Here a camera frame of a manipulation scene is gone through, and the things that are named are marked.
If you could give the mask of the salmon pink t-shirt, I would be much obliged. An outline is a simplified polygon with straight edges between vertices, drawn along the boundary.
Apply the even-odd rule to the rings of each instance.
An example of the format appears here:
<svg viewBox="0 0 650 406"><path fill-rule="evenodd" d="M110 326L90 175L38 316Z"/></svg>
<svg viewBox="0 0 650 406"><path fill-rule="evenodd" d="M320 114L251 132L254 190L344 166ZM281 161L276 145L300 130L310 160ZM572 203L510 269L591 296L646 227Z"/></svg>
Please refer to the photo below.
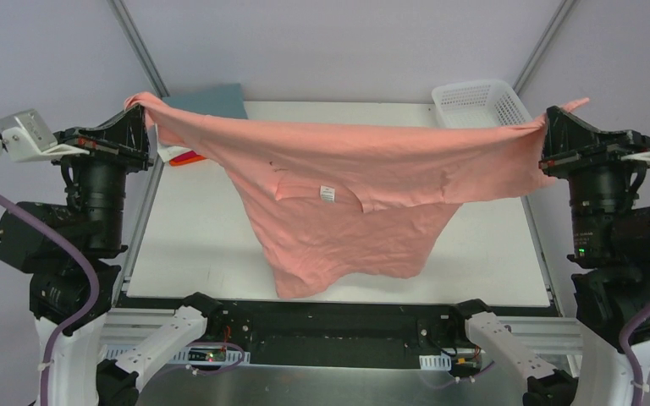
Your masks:
<svg viewBox="0 0 650 406"><path fill-rule="evenodd" d="M354 273L410 278L465 203L518 198L539 167L546 118L484 129L286 123L188 112L141 92L158 139L217 163L237 190L281 299Z"/></svg>

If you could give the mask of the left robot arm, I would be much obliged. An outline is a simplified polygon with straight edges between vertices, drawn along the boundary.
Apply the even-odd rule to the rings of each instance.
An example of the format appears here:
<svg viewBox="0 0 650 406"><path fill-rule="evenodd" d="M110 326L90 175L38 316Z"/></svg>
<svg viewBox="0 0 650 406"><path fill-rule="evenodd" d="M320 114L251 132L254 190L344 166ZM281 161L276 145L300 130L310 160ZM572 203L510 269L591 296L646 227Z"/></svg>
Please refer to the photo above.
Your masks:
<svg viewBox="0 0 650 406"><path fill-rule="evenodd" d="M0 261L30 276L30 312L41 346L40 405L133 405L183 347L223 335L221 304L201 293L115 359L99 342L121 271L126 179L153 164L141 106L94 128L52 132L35 110L0 118L15 162L49 161L65 183L62 205L19 202L0 220Z"/></svg>

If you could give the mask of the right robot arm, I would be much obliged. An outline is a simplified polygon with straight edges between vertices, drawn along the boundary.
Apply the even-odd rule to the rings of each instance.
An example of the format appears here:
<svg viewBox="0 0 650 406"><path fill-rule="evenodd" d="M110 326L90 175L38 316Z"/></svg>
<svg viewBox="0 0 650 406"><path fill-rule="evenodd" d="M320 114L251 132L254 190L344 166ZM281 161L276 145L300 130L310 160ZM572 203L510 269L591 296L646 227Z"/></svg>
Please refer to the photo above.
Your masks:
<svg viewBox="0 0 650 406"><path fill-rule="evenodd" d="M583 343L578 377L541 360L479 299L450 312L451 343L482 349L515 378L525 405L638 405L650 372L650 206L635 207L650 137L604 131L561 107L546 111L540 168L569 185L569 260Z"/></svg>

